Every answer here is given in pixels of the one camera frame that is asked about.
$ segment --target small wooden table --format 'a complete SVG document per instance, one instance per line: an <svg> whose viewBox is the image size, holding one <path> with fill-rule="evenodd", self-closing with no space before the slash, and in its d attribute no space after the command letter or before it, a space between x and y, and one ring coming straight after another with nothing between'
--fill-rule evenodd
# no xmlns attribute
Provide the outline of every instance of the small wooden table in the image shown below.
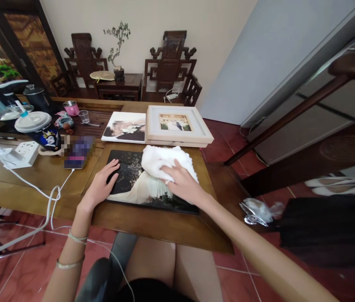
<svg viewBox="0 0 355 302"><path fill-rule="evenodd" d="M142 73L125 73L124 82L104 81L98 84L95 82L94 87L98 92L100 99L106 99L107 95L133 96L134 101L141 100L141 80Z"/></svg>
<svg viewBox="0 0 355 302"><path fill-rule="evenodd" d="M67 98L53 97L54 101L65 102ZM96 111L147 112L149 105L160 105L151 102L126 102L111 100L74 99L80 109ZM182 106L182 104L163 104L165 106ZM0 147L15 148L22 140L4 141L0 139ZM115 150L142 152L146 145L133 143L112 143L96 140L93 157L82 170L76 170L64 186L61 199L57 202L54 217L73 220L76 207L89 188L95 174L107 162L110 152ZM199 148L182 149L193 159L193 166L202 188L216 197L207 167ZM59 156L38 156L33 167L17 169L22 177L39 187L47 195L56 185L61 185L70 170L63 168L63 159ZM238 208L229 200L221 200L221 204L229 211ZM45 216L47 198L31 188L0 163L0 207ZM233 247L228 236L200 211L199 215L138 208L131 205L103 202L95 208L92 219L95 226L113 229L120 232L136 234L159 240L175 242L182 245L198 247L205 250L233 254Z"/></svg>

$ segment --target smartphone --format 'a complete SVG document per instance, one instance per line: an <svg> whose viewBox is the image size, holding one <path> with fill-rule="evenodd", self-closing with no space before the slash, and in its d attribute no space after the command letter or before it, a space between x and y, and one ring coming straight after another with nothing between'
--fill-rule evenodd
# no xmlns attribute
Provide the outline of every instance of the smartphone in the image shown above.
<svg viewBox="0 0 355 302"><path fill-rule="evenodd" d="M95 148L94 136L72 137L65 149L65 169L83 169Z"/></svg>

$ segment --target white shoe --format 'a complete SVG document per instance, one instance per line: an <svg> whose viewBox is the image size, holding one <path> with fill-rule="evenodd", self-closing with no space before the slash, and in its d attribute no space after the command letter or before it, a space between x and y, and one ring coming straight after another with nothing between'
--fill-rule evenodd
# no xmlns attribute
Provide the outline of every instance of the white shoe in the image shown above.
<svg viewBox="0 0 355 302"><path fill-rule="evenodd" d="M355 184L316 187L312 189L312 191L313 193L322 196L331 196L336 194L355 194Z"/></svg>
<svg viewBox="0 0 355 302"><path fill-rule="evenodd" d="M353 182L355 182L355 179L346 176L322 177L322 178L315 178L312 180L305 181L305 185L307 185L308 187L325 187L325 186L332 186L332 185L345 185Z"/></svg>

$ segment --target drinking glass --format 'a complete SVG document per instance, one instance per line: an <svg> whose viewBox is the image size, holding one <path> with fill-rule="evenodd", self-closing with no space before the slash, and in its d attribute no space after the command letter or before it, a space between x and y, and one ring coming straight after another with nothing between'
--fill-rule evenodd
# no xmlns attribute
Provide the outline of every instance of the drinking glass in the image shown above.
<svg viewBox="0 0 355 302"><path fill-rule="evenodd" d="M78 115L79 115L79 117L81 118L81 121L84 124L88 124L89 123L89 116L88 116L88 111L87 110L80 110Z"/></svg>

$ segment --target pink cup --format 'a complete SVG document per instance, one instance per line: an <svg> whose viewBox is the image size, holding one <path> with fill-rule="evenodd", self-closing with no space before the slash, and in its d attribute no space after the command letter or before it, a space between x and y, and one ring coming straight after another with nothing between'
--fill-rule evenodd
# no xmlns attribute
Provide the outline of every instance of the pink cup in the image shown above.
<svg viewBox="0 0 355 302"><path fill-rule="evenodd" d="M80 112L76 101L67 101L63 103L64 109L70 116L77 116Z"/></svg>

